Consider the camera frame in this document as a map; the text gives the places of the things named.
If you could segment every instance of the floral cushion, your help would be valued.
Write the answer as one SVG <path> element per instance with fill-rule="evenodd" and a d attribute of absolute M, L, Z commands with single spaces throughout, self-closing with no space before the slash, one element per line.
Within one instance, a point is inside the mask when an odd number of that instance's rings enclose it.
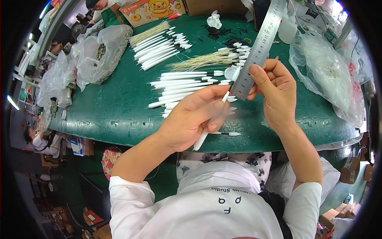
<path fill-rule="evenodd" d="M 110 181 L 110 175 L 112 173 L 112 168 L 114 166 L 114 163 L 117 161 L 117 158 L 122 155 L 122 152 L 115 147 L 107 148 L 104 151 L 104 154 L 102 156 L 102 167 L 104 169 L 104 174 L 107 178 L 107 180 Z"/>

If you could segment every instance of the b.duck box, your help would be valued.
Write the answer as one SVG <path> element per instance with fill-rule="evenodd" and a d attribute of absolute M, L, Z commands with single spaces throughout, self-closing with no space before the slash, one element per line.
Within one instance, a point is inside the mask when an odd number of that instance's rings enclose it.
<path fill-rule="evenodd" d="M 174 14 L 185 14 L 182 0 L 139 0 L 120 8 L 122 14 L 136 28 L 152 21 L 168 18 Z"/>

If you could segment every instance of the white stylus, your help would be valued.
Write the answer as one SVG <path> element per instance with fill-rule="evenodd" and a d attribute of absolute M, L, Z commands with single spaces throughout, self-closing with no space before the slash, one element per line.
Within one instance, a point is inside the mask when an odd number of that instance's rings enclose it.
<path fill-rule="evenodd" d="M 229 91 L 227 91 L 227 93 L 225 93 L 223 99 L 222 99 L 222 102 L 225 103 L 228 99 L 228 95 L 230 94 Z M 210 121 L 208 122 L 208 124 L 206 125 L 206 127 L 209 125 L 209 123 L 211 123 L 213 120 L 215 119 L 214 118 L 211 118 Z M 194 150 L 195 151 L 198 151 L 200 149 L 200 147 L 202 146 L 204 140 L 206 139 L 208 133 L 203 130 L 202 134 L 200 135 L 199 139 L 194 143 Z"/>

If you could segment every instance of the green workbench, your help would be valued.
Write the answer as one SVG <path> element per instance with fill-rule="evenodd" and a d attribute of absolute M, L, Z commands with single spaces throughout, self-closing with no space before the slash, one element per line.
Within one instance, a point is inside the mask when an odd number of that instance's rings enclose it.
<path fill-rule="evenodd" d="M 183 15 L 171 22 L 172 26 L 176 26 L 174 30 L 177 33 L 183 32 L 189 44 L 193 44 L 190 49 L 178 54 L 180 59 L 186 60 L 186 55 L 192 57 L 217 51 L 218 48 L 225 47 L 222 43 L 231 35 L 249 38 L 252 43 L 257 36 L 253 22 L 247 23 L 243 15 L 221 15 L 222 28 L 231 29 L 233 33 L 213 40 L 208 37 L 209 32 L 201 27 L 206 24 L 207 17 Z M 159 21 L 156 21 L 135 28 L 134 35 L 158 23 Z M 246 29 L 248 33 L 242 32 L 240 35 L 237 28 Z M 132 60 L 134 52 L 130 50 L 131 48 L 126 49 L 114 73 L 103 85 L 89 84 L 84 92 L 79 89 L 73 92 L 73 104 L 67 110 L 62 132 L 107 143 L 133 146 L 160 127 L 164 121 L 159 117 L 163 108 L 145 109 L 148 104 L 157 101 L 155 97 L 159 96 L 158 91 L 152 91 L 152 87 L 146 83 L 155 81 L 161 73 L 167 72 L 166 64 L 178 62 L 179 59 L 174 56 L 145 72 L 140 71 L 140 66 Z M 279 56 L 294 78 L 298 79 L 288 62 L 289 45 L 283 42 L 273 44 L 269 56 Z M 230 115 L 220 131 L 239 132 L 241 135 L 208 135 L 199 152 L 241 153 L 283 149 L 278 136 L 264 118 L 262 96 L 258 95 L 254 101 L 239 99 L 231 103 L 231 106 L 238 108 L 236 114 Z M 60 130 L 60 115 L 61 108 L 52 119 L 49 128 Z M 316 146 L 348 140 L 359 135 L 358 130 L 336 116 L 328 101 L 307 90 L 300 81 L 297 81 L 296 122 Z"/>

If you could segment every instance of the glue bottle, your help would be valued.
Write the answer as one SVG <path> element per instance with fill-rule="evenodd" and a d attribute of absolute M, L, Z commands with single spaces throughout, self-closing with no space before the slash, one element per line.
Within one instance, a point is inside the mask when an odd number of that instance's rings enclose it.
<path fill-rule="evenodd" d="M 284 43 L 290 44 L 297 32 L 297 25 L 295 24 L 296 11 L 290 17 L 288 17 L 287 12 L 288 10 L 285 8 L 283 16 L 281 18 L 281 23 L 278 27 L 278 37 Z"/>

